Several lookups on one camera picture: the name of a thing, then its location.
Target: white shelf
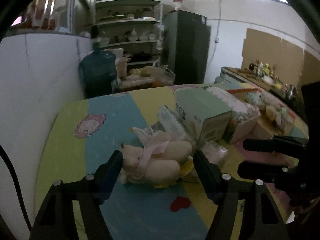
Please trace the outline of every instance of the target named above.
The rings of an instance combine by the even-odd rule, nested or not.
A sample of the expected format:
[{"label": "white shelf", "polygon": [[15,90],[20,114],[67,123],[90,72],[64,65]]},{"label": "white shelf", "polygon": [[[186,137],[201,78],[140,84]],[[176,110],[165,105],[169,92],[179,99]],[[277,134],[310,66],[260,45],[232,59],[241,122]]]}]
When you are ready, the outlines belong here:
[{"label": "white shelf", "polygon": [[100,47],[100,48],[109,48],[109,47],[113,47],[113,46],[137,44],[137,43],[157,43],[157,42],[158,41],[126,41],[126,42],[108,44],[108,45]]},{"label": "white shelf", "polygon": [[143,64],[153,64],[154,60],[150,61],[137,61],[137,62],[130,62],[127,64],[127,66],[133,66],[133,65],[143,65]]},{"label": "white shelf", "polygon": [[111,6],[155,6],[160,0],[96,0],[96,8]]},{"label": "white shelf", "polygon": [[102,22],[95,24],[96,26],[112,26],[118,24],[156,24],[159,23],[159,20],[144,20],[144,19],[134,19],[134,20],[117,20],[117,21],[110,21],[110,22]]}]

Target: metal shelving unit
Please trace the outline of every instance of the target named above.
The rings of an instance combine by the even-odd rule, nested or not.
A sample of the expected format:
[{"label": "metal shelving unit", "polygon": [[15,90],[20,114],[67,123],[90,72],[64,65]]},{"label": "metal shelving unit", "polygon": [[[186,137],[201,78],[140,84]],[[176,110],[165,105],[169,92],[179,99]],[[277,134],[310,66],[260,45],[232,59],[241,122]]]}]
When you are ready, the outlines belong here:
[{"label": "metal shelving unit", "polygon": [[[155,7],[159,6],[156,8],[157,11],[157,16],[155,16]],[[150,25],[155,25],[155,24],[161,24],[162,23],[162,18],[163,18],[163,4],[161,0],[95,0],[95,21],[97,18],[101,18],[103,14],[105,14],[107,11],[112,11],[112,7],[114,8],[115,12],[122,12],[124,11],[125,13],[122,14],[130,14],[130,12],[134,12],[135,7],[151,7],[151,12],[153,12],[153,17],[157,17],[158,19],[154,20],[146,20],[146,19],[133,19],[133,20],[125,20],[125,19],[119,19],[115,21],[106,21],[106,22],[94,22],[96,26],[98,26],[100,32],[104,33],[106,37],[108,37],[106,33],[114,33],[114,36],[117,34],[120,34],[120,30],[127,28],[125,31],[128,31],[128,26],[130,28],[137,28],[141,30],[143,29],[141,26],[146,25],[147,29],[153,29],[156,30],[154,27],[148,27]],[[119,47],[121,45],[126,46],[126,49],[128,52],[130,52],[130,49],[132,48],[133,50],[137,51],[136,46],[143,46],[146,48],[146,44],[150,44],[150,52],[151,54],[154,54],[155,50],[155,45],[158,43],[159,40],[162,39],[162,31],[158,30],[156,31],[155,34],[159,33],[158,38],[156,41],[127,41],[127,42],[118,42],[118,43],[112,43],[108,44],[106,46],[103,46],[103,49],[110,48],[110,47]],[[139,62],[130,62],[127,65],[132,66],[132,65],[144,65],[144,64],[152,64],[155,60],[150,60],[150,61],[139,61]]]}]

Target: red heart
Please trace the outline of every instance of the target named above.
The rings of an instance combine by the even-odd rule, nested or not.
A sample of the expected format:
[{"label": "red heart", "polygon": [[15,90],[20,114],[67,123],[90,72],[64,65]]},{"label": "red heart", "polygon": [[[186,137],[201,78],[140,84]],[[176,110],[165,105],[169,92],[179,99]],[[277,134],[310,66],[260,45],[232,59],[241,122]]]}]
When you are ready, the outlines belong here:
[{"label": "red heart", "polygon": [[185,197],[176,197],[176,199],[171,203],[170,210],[172,212],[178,212],[180,208],[189,208],[191,206],[191,200]]}]

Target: black cable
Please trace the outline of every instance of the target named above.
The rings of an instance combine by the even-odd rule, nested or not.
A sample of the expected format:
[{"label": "black cable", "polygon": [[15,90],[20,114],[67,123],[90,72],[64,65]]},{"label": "black cable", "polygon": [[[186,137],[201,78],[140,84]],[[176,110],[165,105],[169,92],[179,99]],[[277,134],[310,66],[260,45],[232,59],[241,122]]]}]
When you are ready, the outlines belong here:
[{"label": "black cable", "polygon": [[7,166],[8,170],[10,172],[11,178],[13,180],[14,187],[15,187],[16,192],[17,192],[17,197],[18,197],[18,200],[19,200],[19,204],[20,204],[20,208],[21,208],[24,220],[26,221],[28,229],[31,232],[31,223],[30,223],[30,220],[29,220],[29,217],[28,217],[28,213],[27,213],[26,207],[24,205],[23,196],[22,196],[22,193],[21,193],[21,188],[20,188],[20,184],[19,184],[19,180],[18,180],[16,171],[14,170],[14,167],[13,167],[8,155],[6,154],[6,152],[4,151],[4,149],[2,148],[1,145],[0,145],[0,156],[3,159],[5,165]]}]

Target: electrical wire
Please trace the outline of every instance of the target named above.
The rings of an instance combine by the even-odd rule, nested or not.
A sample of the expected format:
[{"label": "electrical wire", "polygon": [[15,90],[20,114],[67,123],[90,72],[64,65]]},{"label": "electrical wire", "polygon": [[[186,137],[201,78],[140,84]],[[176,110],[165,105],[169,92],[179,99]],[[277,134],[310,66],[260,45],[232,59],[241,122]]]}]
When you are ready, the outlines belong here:
[{"label": "electrical wire", "polygon": [[[222,0],[219,0],[219,18],[218,18],[217,34],[216,34],[215,38],[219,37],[219,28],[220,28],[220,21],[221,21],[221,2],[222,2]],[[210,57],[210,60],[208,62],[208,67],[211,65],[211,63],[213,61],[214,54],[216,53],[216,48],[217,48],[217,42],[214,42],[214,49],[213,49],[212,56]]]},{"label": "electrical wire", "polygon": [[21,192],[18,176],[16,174],[16,171],[14,170],[14,167],[13,167],[8,155],[6,154],[6,152],[4,151],[4,149],[2,148],[1,145],[0,145],[0,156],[3,159],[5,165],[7,166],[8,170],[10,172],[11,178],[13,180],[14,187],[15,187],[16,192],[17,192],[17,197],[18,197],[18,201],[19,201],[20,208],[21,208],[21,211],[22,211],[22,215],[24,217],[24,220],[26,221],[26,224],[28,226],[29,231],[31,232],[31,223],[30,223],[30,220],[29,220],[29,217],[28,217],[28,213],[27,213],[26,207],[24,205],[23,196],[22,196],[22,192]]}]

